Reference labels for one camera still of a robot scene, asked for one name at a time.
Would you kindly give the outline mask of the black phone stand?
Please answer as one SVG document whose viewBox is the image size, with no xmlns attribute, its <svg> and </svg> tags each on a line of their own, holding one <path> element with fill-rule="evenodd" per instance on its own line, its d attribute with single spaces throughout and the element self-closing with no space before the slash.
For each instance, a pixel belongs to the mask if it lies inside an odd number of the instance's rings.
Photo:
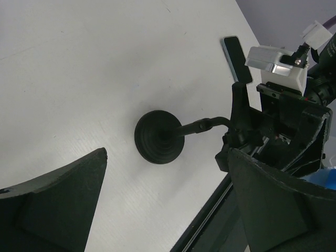
<svg viewBox="0 0 336 252">
<path fill-rule="evenodd" d="M 215 156 L 219 169 L 228 172 L 228 151 L 241 149 L 251 154 L 263 146 L 261 133 L 253 127 L 247 87 L 236 82 L 232 85 L 232 111 L 230 118 L 214 117 L 197 120 L 187 125 L 171 113 L 154 110 L 145 114 L 137 123 L 134 132 L 136 148 L 141 156 L 154 164 L 174 161 L 184 148 L 185 136 L 225 126 L 228 131 L 223 136 L 223 147 Z"/>
</svg>

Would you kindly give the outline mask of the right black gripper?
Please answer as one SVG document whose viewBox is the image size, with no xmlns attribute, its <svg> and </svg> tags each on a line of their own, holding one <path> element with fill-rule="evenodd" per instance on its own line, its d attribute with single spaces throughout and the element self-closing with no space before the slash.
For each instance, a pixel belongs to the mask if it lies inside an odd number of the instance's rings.
<svg viewBox="0 0 336 252">
<path fill-rule="evenodd" d="M 253 157 L 282 163 L 282 171 L 295 176 L 318 170 L 331 125 L 331 109 L 320 96 L 330 90 L 329 85 L 322 85 L 303 97 L 275 83 L 259 84 L 261 111 L 251 110 L 250 118 L 264 144 Z"/>
</svg>

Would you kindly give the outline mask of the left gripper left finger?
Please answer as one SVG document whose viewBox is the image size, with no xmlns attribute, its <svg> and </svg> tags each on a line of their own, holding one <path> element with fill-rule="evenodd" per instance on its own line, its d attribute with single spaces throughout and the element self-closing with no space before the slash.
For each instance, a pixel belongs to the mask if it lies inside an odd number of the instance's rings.
<svg viewBox="0 0 336 252">
<path fill-rule="evenodd" d="M 99 148 L 1 189 L 1 251 L 84 251 L 107 160 Z"/>
</svg>

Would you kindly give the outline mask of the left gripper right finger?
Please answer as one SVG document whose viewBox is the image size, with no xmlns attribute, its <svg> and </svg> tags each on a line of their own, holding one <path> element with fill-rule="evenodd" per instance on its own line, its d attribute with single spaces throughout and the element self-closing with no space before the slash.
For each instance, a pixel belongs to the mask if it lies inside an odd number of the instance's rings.
<svg viewBox="0 0 336 252">
<path fill-rule="evenodd" d="M 228 153 L 250 251 L 335 251 L 335 191 Z"/>
</svg>

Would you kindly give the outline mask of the black clear case smartphone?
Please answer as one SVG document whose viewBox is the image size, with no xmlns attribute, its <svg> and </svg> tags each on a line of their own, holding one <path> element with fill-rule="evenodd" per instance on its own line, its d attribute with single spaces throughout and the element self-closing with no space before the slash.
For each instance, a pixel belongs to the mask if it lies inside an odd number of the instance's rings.
<svg viewBox="0 0 336 252">
<path fill-rule="evenodd" d="M 237 36 L 224 37 L 220 40 L 223 53 L 235 82 L 252 83 L 249 67 L 245 65 L 246 58 Z"/>
</svg>

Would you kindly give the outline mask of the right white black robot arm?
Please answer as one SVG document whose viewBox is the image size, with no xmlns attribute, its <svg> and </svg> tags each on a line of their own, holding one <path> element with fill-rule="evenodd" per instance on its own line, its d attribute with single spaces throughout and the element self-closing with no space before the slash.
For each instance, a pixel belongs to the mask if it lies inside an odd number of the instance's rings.
<svg viewBox="0 0 336 252">
<path fill-rule="evenodd" d="M 246 65 L 261 72 L 254 122 L 267 143 L 256 158 L 295 177 L 321 169 L 335 100 L 335 38 L 321 52 L 308 44 L 294 52 L 253 47 Z"/>
</svg>

